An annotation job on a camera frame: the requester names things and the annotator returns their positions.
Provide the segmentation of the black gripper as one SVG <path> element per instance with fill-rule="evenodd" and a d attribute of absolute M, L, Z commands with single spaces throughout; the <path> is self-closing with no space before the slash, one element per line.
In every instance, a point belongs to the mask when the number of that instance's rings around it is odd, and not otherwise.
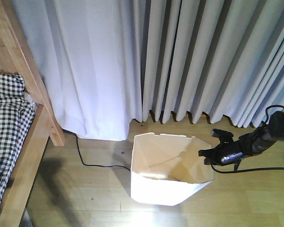
<path fill-rule="evenodd" d="M 205 158 L 205 165 L 226 166 L 252 156 L 251 140 L 247 134 L 240 136 L 236 141 L 224 136 L 220 136 L 219 139 L 220 144 L 216 147 L 198 151 L 198 156 Z"/>

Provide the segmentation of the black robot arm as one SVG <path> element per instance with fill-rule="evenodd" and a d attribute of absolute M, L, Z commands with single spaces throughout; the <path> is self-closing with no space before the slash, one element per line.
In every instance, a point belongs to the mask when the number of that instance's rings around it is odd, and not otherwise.
<path fill-rule="evenodd" d="M 198 155 L 205 157 L 205 165 L 226 166 L 234 164 L 237 169 L 241 160 L 257 156 L 275 144 L 284 140 L 284 112 L 274 112 L 269 123 L 263 123 L 253 132 L 244 134 L 233 140 L 229 131 L 212 129 L 211 135 L 220 140 L 220 144 L 212 149 L 200 150 Z"/>

